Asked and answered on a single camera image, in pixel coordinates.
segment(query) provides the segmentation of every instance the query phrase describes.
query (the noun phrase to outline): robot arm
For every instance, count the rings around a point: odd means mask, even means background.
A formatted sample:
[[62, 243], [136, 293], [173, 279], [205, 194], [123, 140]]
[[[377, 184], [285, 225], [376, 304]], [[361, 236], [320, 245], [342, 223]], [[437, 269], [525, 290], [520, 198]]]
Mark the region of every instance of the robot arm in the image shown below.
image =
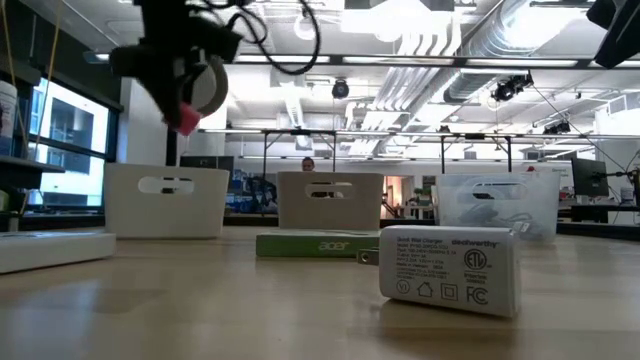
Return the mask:
[[[197, 110], [215, 112], [227, 95], [227, 78], [223, 62], [234, 60], [242, 35], [232, 30], [236, 20], [244, 18], [238, 13], [227, 26], [220, 26], [200, 16], [199, 12], [215, 12], [216, 9], [237, 6], [244, 13], [260, 20], [245, 8], [251, 0], [229, 0], [226, 5], [214, 5], [204, 0], [205, 6], [192, 5], [188, 0], [134, 0], [139, 6], [144, 23], [144, 37], [138, 45], [116, 48], [110, 55], [110, 64], [115, 75], [136, 78], [147, 90], [164, 115], [169, 127], [188, 135], [200, 121]], [[255, 43], [267, 59], [278, 70], [299, 75], [313, 67], [320, 49], [318, 23], [309, 5], [300, 0], [316, 29], [316, 50], [312, 61], [302, 69], [289, 71], [273, 62], [266, 53], [257, 33], [251, 26]], [[216, 78], [216, 91], [211, 101], [203, 109], [193, 109], [191, 100], [195, 80], [207, 68], [211, 68]]]

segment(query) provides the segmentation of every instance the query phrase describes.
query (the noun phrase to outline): white box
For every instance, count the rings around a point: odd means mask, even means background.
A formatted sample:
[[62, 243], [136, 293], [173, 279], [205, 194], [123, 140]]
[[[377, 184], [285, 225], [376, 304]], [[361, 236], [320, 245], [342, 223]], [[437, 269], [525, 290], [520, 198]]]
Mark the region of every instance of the white box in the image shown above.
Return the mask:
[[226, 170], [106, 164], [106, 229], [118, 239], [216, 238], [228, 184]]
[[280, 229], [380, 230], [383, 185], [382, 174], [279, 172]]
[[105, 233], [0, 234], [0, 274], [113, 256], [116, 236]]
[[398, 300], [512, 317], [517, 236], [506, 228], [392, 226], [380, 236], [380, 291]]

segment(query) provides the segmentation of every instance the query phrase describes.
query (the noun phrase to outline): table surface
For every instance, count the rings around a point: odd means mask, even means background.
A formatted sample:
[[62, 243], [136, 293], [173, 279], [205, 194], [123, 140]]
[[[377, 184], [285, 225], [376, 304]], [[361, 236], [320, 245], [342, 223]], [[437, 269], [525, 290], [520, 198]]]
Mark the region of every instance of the table surface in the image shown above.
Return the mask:
[[640, 206], [619, 205], [619, 204], [571, 205], [571, 208], [575, 208], [578, 210], [639, 211], [640, 212]]
[[640, 246], [522, 249], [515, 319], [391, 301], [354, 260], [256, 259], [265, 229], [120, 241], [0, 282], [0, 359], [637, 359]]

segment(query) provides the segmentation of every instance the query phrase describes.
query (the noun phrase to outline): white wall charger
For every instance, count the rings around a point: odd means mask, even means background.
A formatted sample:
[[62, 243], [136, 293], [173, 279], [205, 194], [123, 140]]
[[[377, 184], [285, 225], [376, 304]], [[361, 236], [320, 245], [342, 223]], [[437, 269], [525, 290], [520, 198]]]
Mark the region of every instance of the white wall charger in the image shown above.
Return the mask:
[[513, 317], [520, 306], [516, 232], [392, 226], [380, 235], [382, 295]]

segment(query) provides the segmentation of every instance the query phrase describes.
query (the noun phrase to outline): person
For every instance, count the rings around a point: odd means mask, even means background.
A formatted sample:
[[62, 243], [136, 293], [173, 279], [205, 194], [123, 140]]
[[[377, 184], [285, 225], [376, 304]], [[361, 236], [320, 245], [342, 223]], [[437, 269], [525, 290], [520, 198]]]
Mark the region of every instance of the person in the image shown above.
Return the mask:
[[302, 171], [308, 172], [308, 171], [313, 171], [316, 168], [316, 163], [315, 161], [313, 161], [312, 158], [310, 157], [306, 157], [304, 159], [302, 159]]
[[[310, 157], [306, 157], [304, 159], [302, 159], [302, 171], [304, 172], [313, 172], [316, 168], [316, 162], [313, 161], [312, 158]], [[314, 182], [313, 184], [315, 185], [330, 185], [331, 183], [328, 182]], [[326, 197], [334, 197], [334, 193], [330, 192], [313, 192], [311, 193], [311, 197], [315, 197], [315, 198], [326, 198]]]

